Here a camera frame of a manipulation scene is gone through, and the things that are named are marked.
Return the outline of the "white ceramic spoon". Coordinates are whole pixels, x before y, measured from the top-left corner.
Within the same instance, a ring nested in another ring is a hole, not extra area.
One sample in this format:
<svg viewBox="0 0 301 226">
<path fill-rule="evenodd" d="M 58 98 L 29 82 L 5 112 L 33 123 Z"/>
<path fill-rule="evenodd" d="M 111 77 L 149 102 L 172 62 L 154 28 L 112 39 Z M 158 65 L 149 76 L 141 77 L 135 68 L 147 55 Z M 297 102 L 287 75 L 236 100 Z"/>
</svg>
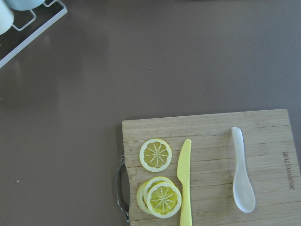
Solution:
<svg viewBox="0 0 301 226">
<path fill-rule="evenodd" d="M 238 127 L 232 127 L 231 133 L 236 155 L 233 197 L 237 207 L 242 212 L 250 213 L 255 208 L 255 195 L 246 170 L 243 135 Z"/>
</svg>

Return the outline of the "single lemon slice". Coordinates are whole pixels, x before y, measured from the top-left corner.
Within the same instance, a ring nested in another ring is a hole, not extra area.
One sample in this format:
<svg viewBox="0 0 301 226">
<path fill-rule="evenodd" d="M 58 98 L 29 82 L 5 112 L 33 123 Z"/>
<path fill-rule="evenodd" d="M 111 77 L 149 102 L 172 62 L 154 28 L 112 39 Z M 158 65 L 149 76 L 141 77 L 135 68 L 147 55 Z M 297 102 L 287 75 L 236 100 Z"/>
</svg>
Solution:
<svg viewBox="0 0 301 226">
<path fill-rule="evenodd" d="M 141 165 L 150 172 L 165 170 L 172 159 L 172 150 L 169 144 L 160 139 L 152 138 L 143 143 L 139 152 Z"/>
</svg>

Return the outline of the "yellow plastic knife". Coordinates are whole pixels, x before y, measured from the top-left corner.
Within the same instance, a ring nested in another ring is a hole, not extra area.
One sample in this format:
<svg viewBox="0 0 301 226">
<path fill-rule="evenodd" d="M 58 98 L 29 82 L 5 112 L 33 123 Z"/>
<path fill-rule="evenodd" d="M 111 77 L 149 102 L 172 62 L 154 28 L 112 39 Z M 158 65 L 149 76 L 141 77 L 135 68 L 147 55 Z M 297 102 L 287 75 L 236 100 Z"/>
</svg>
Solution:
<svg viewBox="0 0 301 226">
<path fill-rule="evenodd" d="M 186 139 L 182 145 L 177 163 L 177 177 L 182 185 L 181 226 L 192 226 L 190 202 L 190 154 L 191 140 Z"/>
</svg>

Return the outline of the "lower stacked lemon slice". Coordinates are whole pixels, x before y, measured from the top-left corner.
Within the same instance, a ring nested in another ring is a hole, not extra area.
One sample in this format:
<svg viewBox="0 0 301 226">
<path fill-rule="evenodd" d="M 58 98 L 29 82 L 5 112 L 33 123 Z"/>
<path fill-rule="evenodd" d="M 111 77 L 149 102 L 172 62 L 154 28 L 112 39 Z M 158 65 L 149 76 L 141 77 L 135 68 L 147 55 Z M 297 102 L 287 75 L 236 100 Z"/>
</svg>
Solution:
<svg viewBox="0 0 301 226">
<path fill-rule="evenodd" d="M 168 182 L 174 185 L 174 183 L 163 176 L 158 176 L 158 177 L 153 177 L 152 179 L 145 181 L 143 184 L 140 185 L 140 187 L 138 188 L 137 194 L 136 194 L 136 200 L 137 200 L 137 204 L 140 207 L 140 209 L 151 215 L 151 212 L 149 211 L 147 204 L 146 204 L 146 196 L 148 191 L 156 184 L 158 183 L 162 183 L 162 182 Z"/>
</svg>

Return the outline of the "stacked lemon slice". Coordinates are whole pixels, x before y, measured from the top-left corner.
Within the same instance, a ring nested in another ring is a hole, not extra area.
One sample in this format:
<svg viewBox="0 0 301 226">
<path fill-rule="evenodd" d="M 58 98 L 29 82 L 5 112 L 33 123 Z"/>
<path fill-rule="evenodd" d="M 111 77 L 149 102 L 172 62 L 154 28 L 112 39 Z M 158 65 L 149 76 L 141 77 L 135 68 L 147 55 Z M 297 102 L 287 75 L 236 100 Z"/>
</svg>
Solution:
<svg viewBox="0 0 301 226">
<path fill-rule="evenodd" d="M 179 211 L 182 195 L 175 185 L 162 182 L 149 190 L 146 204 L 152 215 L 158 218 L 169 218 Z"/>
<path fill-rule="evenodd" d="M 137 204 L 140 207 L 140 209 L 151 215 L 151 212 L 149 211 L 147 204 L 146 204 L 146 196 L 148 191 L 156 184 L 158 183 L 162 183 L 162 182 L 168 182 L 174 185 L 174 183 L 163 176 L 158 176 L 158 177 L 153 177 L 152 179 L 145 181 L 143 184 L 140 185 L 140 187 L 138 188 L 137 194 L 136 194 L 136 200 L 137 200 Z"/>
</svg>

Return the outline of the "top stacked lemon slice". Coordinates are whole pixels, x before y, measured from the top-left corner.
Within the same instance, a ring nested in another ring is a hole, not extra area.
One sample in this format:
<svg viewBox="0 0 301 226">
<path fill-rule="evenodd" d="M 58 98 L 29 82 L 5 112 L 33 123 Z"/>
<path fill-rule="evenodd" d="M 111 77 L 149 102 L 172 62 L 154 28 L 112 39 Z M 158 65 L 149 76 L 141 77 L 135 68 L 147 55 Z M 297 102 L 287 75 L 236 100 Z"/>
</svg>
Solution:
<svg viewBox="0 0 301 226">
<path fill-rule="evenodd" d="M 158 218 L 169 218 L 179 211 L 182 195 L 175 185 L 162 182 L 149 190 L 146 204 L 152 215 Z"/>
</svg>

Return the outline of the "bamboo cutting board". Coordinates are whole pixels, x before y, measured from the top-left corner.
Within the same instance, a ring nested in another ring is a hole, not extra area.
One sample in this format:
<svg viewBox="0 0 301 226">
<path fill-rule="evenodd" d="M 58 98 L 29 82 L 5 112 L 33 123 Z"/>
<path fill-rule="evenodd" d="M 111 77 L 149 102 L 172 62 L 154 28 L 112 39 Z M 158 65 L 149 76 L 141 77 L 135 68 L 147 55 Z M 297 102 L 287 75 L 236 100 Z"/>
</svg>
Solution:
<svg viewBox="0 0 301 226">
<path fill-rule="evenodd" d="M 242 130 L 247 173 L 256 198 L 251 213 L 240 211 L 233 199 L 235 150 L 231 128 Z M 186 139 L 192 141 L 190 197 L 195 226 L 298 226 L 301 223 L 301 176 L 286 109 L 122 122 L 125 165 L 130 185 L 132 226 L 177 226 L 180 216 L 160 219 L 137 205 L 138 187 L 156 174 L 140 163 L 139 152 L 151 138 L 172 149 L 170 165 L 160 175 L 177 186 L 177 162 Z"/>
</svg>

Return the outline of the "light blue cup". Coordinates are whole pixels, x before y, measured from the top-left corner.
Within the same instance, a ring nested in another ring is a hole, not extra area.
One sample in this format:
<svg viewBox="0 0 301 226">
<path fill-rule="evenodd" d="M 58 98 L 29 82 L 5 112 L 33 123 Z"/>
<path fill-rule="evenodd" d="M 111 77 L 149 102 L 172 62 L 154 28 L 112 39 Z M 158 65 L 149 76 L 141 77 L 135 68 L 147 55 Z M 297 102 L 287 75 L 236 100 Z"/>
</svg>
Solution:
<svg viewBox="0 0 301 226">
<path fill-rule="evenodd" d="M 45 0 L 5 0 L 5 2 L 11 9 L 27 11 L 40 6 Z"/>
</svg>

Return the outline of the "pale white cup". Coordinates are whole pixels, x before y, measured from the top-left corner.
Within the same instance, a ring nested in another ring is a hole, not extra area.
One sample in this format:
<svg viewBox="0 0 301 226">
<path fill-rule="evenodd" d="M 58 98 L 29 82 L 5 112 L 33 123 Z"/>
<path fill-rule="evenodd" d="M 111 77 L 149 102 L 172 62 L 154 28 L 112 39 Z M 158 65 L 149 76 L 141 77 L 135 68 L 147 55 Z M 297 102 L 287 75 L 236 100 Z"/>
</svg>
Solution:
<svg viewBox="0 0 301 226">
<path fill-rule="evenodd" d="M 4 0 L 0 0 L 0 34 L 7 32 L 14 22 L 14 14 Z"/>
</svg>

